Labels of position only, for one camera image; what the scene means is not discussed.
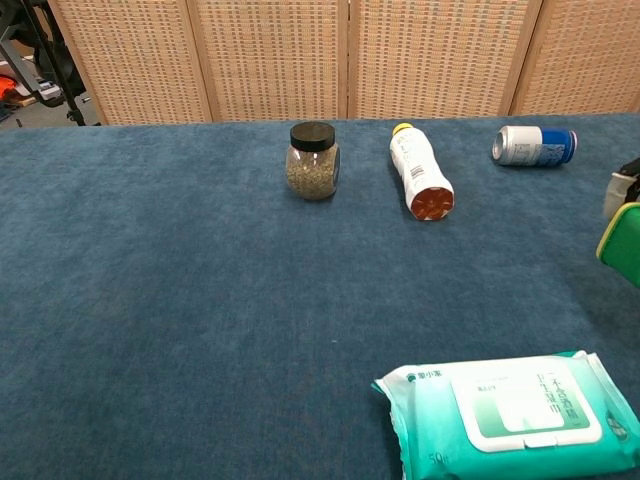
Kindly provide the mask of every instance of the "blue carpet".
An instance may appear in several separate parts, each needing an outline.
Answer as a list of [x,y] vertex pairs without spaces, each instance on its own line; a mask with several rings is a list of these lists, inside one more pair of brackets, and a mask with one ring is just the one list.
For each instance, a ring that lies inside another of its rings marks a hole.
[[[290,122],[1,134],[0,478],[398,479],[369,384],[408,363],[583,348],[637,412],[640,290],[595,249],[640,115],[413,122],[456,191],[431,224],[395,123],[334,122],[322,203],[286,186]],[[496,166],[505,124],[578,150]]]

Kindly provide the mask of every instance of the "wet wipes package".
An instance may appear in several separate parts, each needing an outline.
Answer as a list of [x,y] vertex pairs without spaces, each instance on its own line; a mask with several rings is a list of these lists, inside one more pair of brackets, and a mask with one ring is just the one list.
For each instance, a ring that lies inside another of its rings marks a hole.
[[400,367],[391,402],[407,480],[540,480],[640,465],[640,424],[596,354]]

